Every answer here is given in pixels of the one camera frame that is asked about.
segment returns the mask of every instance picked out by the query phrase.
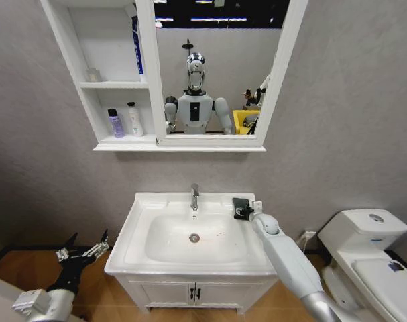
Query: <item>toilet lid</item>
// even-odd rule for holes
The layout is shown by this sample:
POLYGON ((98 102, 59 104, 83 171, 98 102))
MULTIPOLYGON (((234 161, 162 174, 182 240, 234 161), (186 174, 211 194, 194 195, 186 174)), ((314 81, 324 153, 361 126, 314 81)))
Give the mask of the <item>toilet lid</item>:
POLYGON ((359 260, 353 269, 398 321, 407 322, 407 268, 395 260, 359 260))

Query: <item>faucet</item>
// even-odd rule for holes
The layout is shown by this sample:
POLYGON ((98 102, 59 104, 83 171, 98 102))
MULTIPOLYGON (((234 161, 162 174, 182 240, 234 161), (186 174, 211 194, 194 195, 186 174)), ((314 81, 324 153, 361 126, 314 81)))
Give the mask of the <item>faucet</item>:
POLYGON ((197 197, 200 196, 198 193, 198 185, 193 183, 191 185, 191 209, 196 211, 197 210, 197 197))

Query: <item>cabinet door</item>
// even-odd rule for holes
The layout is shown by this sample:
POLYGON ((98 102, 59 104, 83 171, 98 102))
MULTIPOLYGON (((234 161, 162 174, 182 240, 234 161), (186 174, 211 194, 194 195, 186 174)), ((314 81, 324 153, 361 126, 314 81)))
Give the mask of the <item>cabinet door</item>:
POLYGON ((195 305, 203 307, 242 307, 256 284, 197 283, 195 305))
POLYGON ((149 307, 183 307, 194 304, 195 283, 143 284, 149 307))

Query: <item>yellow bin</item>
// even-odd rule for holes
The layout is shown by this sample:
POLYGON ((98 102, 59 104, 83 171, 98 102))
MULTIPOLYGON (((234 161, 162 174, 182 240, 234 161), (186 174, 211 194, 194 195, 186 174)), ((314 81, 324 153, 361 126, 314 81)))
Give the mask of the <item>yellow bin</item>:
POLYGON ((256 110, 244 110, 244 109, 234 109, 233 119, 235 120, 236 134, 248 134, 249 128, 243 126, 243 121, 248 115, 259 115, 259 111, 256 110))

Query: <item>mirror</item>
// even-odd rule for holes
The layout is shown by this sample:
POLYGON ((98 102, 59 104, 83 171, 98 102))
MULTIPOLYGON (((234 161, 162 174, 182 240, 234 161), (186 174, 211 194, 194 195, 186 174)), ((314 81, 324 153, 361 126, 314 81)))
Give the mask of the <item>mirror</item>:
POLYGON ((254 134, 289 0, 154 0, 167 134, 254 134))

